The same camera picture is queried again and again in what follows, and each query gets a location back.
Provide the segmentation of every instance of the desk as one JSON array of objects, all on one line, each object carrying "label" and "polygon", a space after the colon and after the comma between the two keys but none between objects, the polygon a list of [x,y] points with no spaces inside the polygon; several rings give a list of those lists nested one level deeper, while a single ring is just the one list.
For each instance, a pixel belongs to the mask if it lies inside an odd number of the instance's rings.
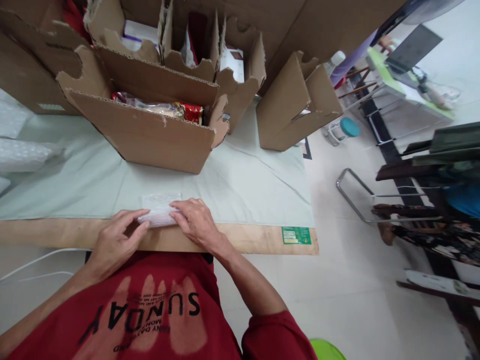
[{"label": "desk", "polygon": [[[19,139],[65,147],[35,173],[10,177],[0,197],[0,245],[92,248],[108,218],[141,207],[140,196],[203,198],[237,250],[317,255],[319,247],[300,148],[260,149],[255,105],[213,150],[199,175],[125,162],[81,117],[34,116]],[[282,227],[309,228],[311,244],[284,243]],[[151,229],[139,247],[199,252],[177,226]]]},{"label": "desk", "polygon": [[[354,102],[352,105],[348,106],[345,109],[345,111],[352,109],[356,105],[363,103],[365,100],[372,98],[379,91],[384,90],[387,93],[392,94],[397,98],[397,100],[395,100],[389,105],[392,105],[397,101],[403,100],[418,107],[418,109],[421,111],[425,111],[429,114],[432,114],[433,116],[437,117],[440,121],[451,121],[455,119],[454,113],[451,110],[443,110],[436,107],[435,104],[433,104],[432,102],[429,102],[423,99],[416,89],[408,87],[405,84],[401,83],[400,81],[395,80],[390,74],[390,71],[385,64],[385,60],[387,59],[387,56],[385,54],[380,53],[373,47],[369,47],[365,59],[368,66],[371,69],[372,74],[375,76],[377,87],[375,87],[375,89],[372,90],[368,95],[362,97],[358,101]],[[412,134],[412,132],[409,132],[401,136],[398,136],[396,138],[393,138],[387,141],[382,141],[370,118],[371,115],[373,114],[374,113],[367,114],[365,117],[369,120],[379,145],[386,144],[400,137],[404,137],[409,134]]]}]

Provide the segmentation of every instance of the open cardboard box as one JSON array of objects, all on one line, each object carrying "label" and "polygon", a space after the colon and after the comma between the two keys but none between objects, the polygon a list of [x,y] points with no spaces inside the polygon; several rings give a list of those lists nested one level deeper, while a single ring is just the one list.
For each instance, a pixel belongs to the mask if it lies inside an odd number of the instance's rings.
[{"label": "open cardboard box", "polygon": [[[215,80],[220,59],[219,21],[217,11],[211,8],[201,9],[208,17],[208,31],[204,51],[208,58],[203,58],[198,66],[190,68],[185,65],[180,50],[185,40],[189,8],[182,2],[169,6],[165,0],[143,2],[141,6],[129,0],[98,0],[88,4],[84,17],[85,27],[92,39],[119,53],[147,60],[151,63],[162,63],[175,71],[203,79]],[[137,51],[132,51],[122,44],[125,20],[133,20],[140,24],[157,28],[158,50],[153,42],[144,39]]]},{"label": "open cardboard box", "polygon": [[0,88],[35,114],[80,115],[52,74],[23,46],[0,32]]},{"label": "open cardboard box", "polygon": [[[83,18],[85,28],[93,41],[119,53],[160,64],[161,38],[165,25],[165,7],[162,1],[142,2],[134,5],[132,1],[97,0],[89,1]],[[147,39],[142,40],[140,49],[132,51],[122,44],[125,20],[155,27],[158,30],[158,50],[155,44]]]},{"label": "open cardboard box", "polygon": [[[262,149],[285,151],[343,113],[323,65],[302,57],[290,56],[256,107]],[[302,115],[305,109],[311,112]]]},{"label": "open cardboard box", "polygon": [[[223,28],[220,32],[219,16],[216,9],[206,6],[195,9],[189,8],[184,1],[174,4],[173,0],[170,1],[168,9],[163,8],[166,11],[165,28],[161,42],[164,65],[195,78],[213,82],[220,65],[220,45],[225,34],[225,21],[223,21]],[[180,49],[184,45],[190,11],[201,12],[208,18],[206,39],[204,41],[205,49],[200,50],[205,54],[205,57],[193,68],[185,64],[180,54]]]},{"label": "open cardboard box", "polygon": [[235,17],[230,17],[225,27],[225,43],[243,51],[245,75],[245,81],[238,83],[234,79],[234,72],[228,67],[216,74],[216,83],[220,85],[219,95],[228,96],[225,118],[230,122],[231,134],[267,78],[267,73],[262,33],[252,26],[246,30],[241,28]]},{"label": "open cardboard box", "polygon": [[[159,64],[125,56],[97,45],[97,55],[81,46],[79,78],[61,72],[66,98],[129,162],[199,174],[213,148],[229,131],[223,120],[227,97],[217,98],[218,85]],[[181,101],[205,107],[205,124],[181,120],[111,100],[125,91],[146,102]]]},{"label": "open cardboard box", "polygon": [[89,43],[63,22],[62,0],[0,0],[0,26],[56,76],[80,76],[82,64],[74,50]]}]

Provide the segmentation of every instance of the white cable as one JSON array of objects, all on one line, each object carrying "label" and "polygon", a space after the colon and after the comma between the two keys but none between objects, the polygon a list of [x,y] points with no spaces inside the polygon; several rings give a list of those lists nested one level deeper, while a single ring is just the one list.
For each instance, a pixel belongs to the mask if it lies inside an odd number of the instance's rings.
[{"label": "white cable", "polygon": [[56,272],[51,272],[51,273],[43,274],[43,275],[39,275],[39,276],[27,277],[27,278],[20,279],[20,280],[17,280],[17,281],[12,281],[12,280],[11,281],[3,281],[2,283],[0,283],[0,286],[13,285],[13,284],[21,283],[21,282],[24,282],[24,281],[30,281],[30,280],[45,278],[45,277],[52,276],[52,275],[61,275],[61,274],[65,274],[65,275],[69,275],[69,276],[74,275],[72,272],[68,272],[68,271],[56,271]]},{"label": "white cable", "polygon": [[404,185],[404,186],[397,186],[397,188],[441,189],[442,187],[441,187],[441,186],[422,187],[422,186],[408,186],[408,185]]},{"label": "white cable", "polygon": [[35,259],[35,260],[32,260],[32,261],[26,263],[26,264],[23,265],[23,266],[20,266],[19,268],[13,270],[12,272],[9,272],[7,275],[0,277],[0,283],[3,282],[3,281],[5,281],[5,279],[11,277],[13,274],[18,273],[19,271],[22,271],[22,270],[25,269],[25,268],[28,268],[30,265],[33,265],[33,264],[35,264],[36,262],[39,262],[40,260],[43,260],[43,259],[45,259],[45,258],[48,258],[50,255],[53,255],[53,254],[56,254],[56,253],[65,252],[65,251],[85,251],[85,252],[89,251],[89,252],[91,252],[92,249],[64,248],[64,249],[58,249],[58,250],[49,252],[48,254],[45,254],[45,255],[43,255],[43,256]]}]

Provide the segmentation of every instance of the bubble wrap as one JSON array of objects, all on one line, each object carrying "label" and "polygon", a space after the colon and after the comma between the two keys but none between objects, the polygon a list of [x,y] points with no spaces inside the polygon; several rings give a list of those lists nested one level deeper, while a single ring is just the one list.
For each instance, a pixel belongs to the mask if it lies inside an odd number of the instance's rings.
[{"label": "bubble wrap", "polygon": [[182,200],[182,194],[179,192],[157,193],[141,197],[141,207],[150,209],[146,215],[140,216],[138,222],[144,223],[150,221],[151,228],[175,225],[175,220],[169,215],[171,211],[177,211],[170,207],[173,201]]},{"label": "bubble wrap", "polygon": [[51,142],[0,138],[0,172],[35,172],[62,148]]},{"label": "bubble wrap", "polygon": [[0,137],[16,139],[31,116],[27,108],[0,100]]},{"label": "bubble wrap", "polygon": [[4,190],[6,188],[8,188],[11,184],[11,181],[4,178],[4,177],[0,177],[0,195],[2,195],[2,193],[4,192]]}]

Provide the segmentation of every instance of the blue cloth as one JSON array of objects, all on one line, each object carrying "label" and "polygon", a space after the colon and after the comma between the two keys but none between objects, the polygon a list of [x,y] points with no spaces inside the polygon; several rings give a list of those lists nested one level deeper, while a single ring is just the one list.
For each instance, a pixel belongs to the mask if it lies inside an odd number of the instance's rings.
[{"label": "blue cloth", "polygon": [[447,202],[458,211],[480,219],[480,183],[449,187]]}]

